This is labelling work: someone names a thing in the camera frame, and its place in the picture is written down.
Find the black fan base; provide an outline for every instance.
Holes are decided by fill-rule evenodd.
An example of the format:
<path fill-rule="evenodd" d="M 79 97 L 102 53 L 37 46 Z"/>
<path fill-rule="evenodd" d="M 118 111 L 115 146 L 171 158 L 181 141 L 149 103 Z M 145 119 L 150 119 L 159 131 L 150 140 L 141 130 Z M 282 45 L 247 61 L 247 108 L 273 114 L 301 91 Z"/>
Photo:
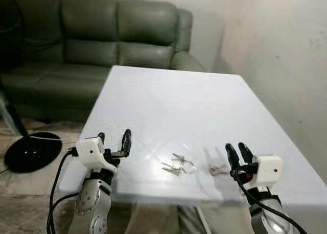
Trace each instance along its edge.
<path fill-rule="evenodd" d="M 49 139 L 60 139 L 52 133 L 40 132 L 25 136 L 16 141 L 5 155 L 5 164 L 9 170 L 16 173 L 30 173 L 51 163 L 59 155 L 62 142 Z"/>

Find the white wall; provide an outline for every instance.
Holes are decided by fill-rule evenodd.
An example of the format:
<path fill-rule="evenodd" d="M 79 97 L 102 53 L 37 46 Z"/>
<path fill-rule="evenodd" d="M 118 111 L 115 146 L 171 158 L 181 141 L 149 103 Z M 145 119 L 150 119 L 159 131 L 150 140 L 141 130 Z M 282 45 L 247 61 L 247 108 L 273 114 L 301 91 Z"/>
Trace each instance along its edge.
<path fill-rule="evenodd" d="M 154 0 L 166 1 L 193 13 L 194 24 L 190 53 L 211 72 L 222 40 L 231 0 Z"/>
<path fill-rule="evenodd" d="M 219 65 L 242 75 L 327 183 L 327 0 L 234 0 Z"/>

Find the black wire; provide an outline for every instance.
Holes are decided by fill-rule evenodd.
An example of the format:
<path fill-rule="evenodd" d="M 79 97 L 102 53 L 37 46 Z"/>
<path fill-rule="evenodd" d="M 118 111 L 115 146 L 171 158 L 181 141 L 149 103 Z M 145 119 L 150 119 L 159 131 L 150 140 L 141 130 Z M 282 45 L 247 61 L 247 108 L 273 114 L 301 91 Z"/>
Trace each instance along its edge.
<path fill-rule="evenodd" d="M 56 189 L 56 185 L 57 185 L 57 182 L 58 182 L 58 179 L 59 179 L 59 175 L 60 175 L 62 165 L 63 165 L 65 159 L 71 154 L 72 154 L 71 152 L 68 152 L 63 156 L 63 158 L 62 158 L 62 160 L 60 162 L 60 165 L 58 167 L 58 171 L 57 171 L 55 181 L 53 182 L 53 185 L 52 185 L 51 194 L 50 194 L 50 202 L 49 202 L 49 223 L 50 223 L 51 232 L 49 232 L 50 230 L 48 230 L 48 227 L 47 227 L 47 232 L 48 233 L 53 233 L 53 234 L 55 233 L 55 225 L 54 225 L 54 222 L 53 222 L 53 217 L 52 217 L 52 215 L 50 216 L 50 212 L 52 211 L 52 208 L 53 208 L 53 196 L 54 196 L 54 193 L 55 193 L 55 189 Z"/>
<path fill-rule="evenodd" d="M 62 198 L 60 198 L 58 201 L 55 202 L 55 204 L 53 204 L 51 210 L 49 211 L 49 215 L 48 215 L 48 219 L 46 221 L 46 232 L 48 234 L 56 234 L 55 231 L 51 232 L 51 229 L 50 229 L 50 219 L 53 220 L 53 211 L 55 210 L 56 206 L 62 202 L 63 200 L 67 199 L 67 198 L 70 198 L 70 197 L 76 197 L 78 195 L 78 193 L 74 193 L 74 194 L 70 194 L 70 195 L 67 195 L 67 196 L 64 196 Z"/>
<path fill-rule="evenodd" d="M 7 170 L 9 170 L 9 169 L 5 169 L 5 170 L 1 171 L 1 172 L 0 172 L 0 174 L 2 174 L 2 173 L 4 173 L 4 172 L 6 172 Z"/>
<path fill-rule="evenodd" d="M 240 170 L 243 170 L 242 169 L 242 167 L 240 167 L 240 168 L 237 168 L 237 169 L 235 169 L 235 171 L 234 171 L 234 174 L 235 174 L 235 178 L 236 178 L 236 181 L 237 181 L 237 183 L 239 184 L 239 187 L 241 188 L 241 190 L 244 192 L 244 194 L 247 196 L 247 197 L 249 197 L 249 198 L 251 198 L 259 207 L 261 207 L 261 208 L 263 208 L 263 209 L 265 209 L 265 210 L 267 210 L 267 211 L 270 211 L 270 212 L 272 212 L 273 214 L 275 214 L 275 215 L 277 215 L 277 216 L 279 216 L 279 217 L 281 217 L 281 218 L 283 218 L 284 220 L 286 220 L 286 221 L 288 221 L 289 223 L 291 223 L 293 226 L 295 226 L 298 230 L 299 230 L 299 232 L 301 233 L 301 234 L 307 234 L 306 233 L 306 231 L 299 225 L 299 224 L 297 224 L 294 220 L 292 220 L 291 218 L 289 218 L 289 217 L 287 217 L 286 215 L 284 215 L 284 214 L 282 214 L 281 212 L 279 212 L 279 211 L 277 211 L 277 210 L 274 210 L 273 208 L 270 208 L 270 207 L 268 207 L 268 206 L 266 206 L 266 205 L 264 205 L 263 203 L 261 203 L 261 202 L 259 202 L 254 196 L 252 196 L 245 188 L 244 188 L 244 186 L 242 185 L 242 183 L 241 183 L 241 181 L 240 181 L 240 179 L 239 179 L 239 175 L 238 175 L 238 173 L 239 173 L 239 171 Z"/>

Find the floor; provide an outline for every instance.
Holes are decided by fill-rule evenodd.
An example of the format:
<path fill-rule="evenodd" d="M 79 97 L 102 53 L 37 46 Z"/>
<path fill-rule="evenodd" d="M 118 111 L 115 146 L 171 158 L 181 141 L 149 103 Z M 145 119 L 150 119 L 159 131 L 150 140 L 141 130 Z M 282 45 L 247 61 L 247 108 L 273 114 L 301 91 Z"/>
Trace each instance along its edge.
<path fill-rule="evenodd" d="M 46 233 L 49 194 L 58 165 L 62 155 L 79 137 L 83 123 L 55 122 L 48 125 L 34 120 L 23 120 L 23 123 L 29 133 L 49 131 L 66 139 L 61 155 L 45 168 L 29 174 L 0 173 L 0 233 L 43 234 Z M 0 172 L 6 168 L 3 163 L 6 150 L 19 138 L 0 120 Z M 201 209 L 212 234 L 253 233 L 246 207 L 203 205 Z M 68 233 L 72 219 L 73 200 L 70 199 L 55 210 L 56 233 Z M 178 234 L 177 207 L 112 203 L 108 230 L 110 234 Z"/>

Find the sofa armrest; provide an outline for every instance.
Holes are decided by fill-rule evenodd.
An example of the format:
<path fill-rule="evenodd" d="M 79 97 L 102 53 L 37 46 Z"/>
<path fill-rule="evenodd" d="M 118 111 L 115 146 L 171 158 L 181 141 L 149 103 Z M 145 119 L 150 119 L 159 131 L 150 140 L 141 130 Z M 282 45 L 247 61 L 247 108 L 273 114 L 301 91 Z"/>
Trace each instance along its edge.
<path fill-rule="evenodd" d="M 171 69 L 178 71 L 206 72 L 202 65 L 188 52 L 178 52 L 174 55 Z"/>

